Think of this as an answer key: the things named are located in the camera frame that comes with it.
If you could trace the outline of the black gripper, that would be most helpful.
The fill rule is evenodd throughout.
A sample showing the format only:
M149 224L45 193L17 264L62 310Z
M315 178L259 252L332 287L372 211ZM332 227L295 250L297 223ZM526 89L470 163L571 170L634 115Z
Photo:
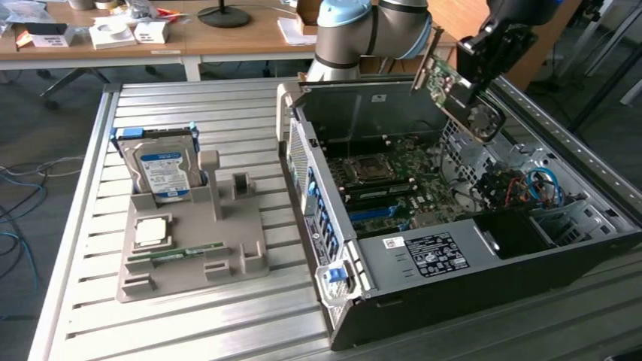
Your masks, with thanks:
M546 24L560 5L555 0L488 1L488 16L475 36L457 42L457 73L486 86L506 73L536 41L531 28Z

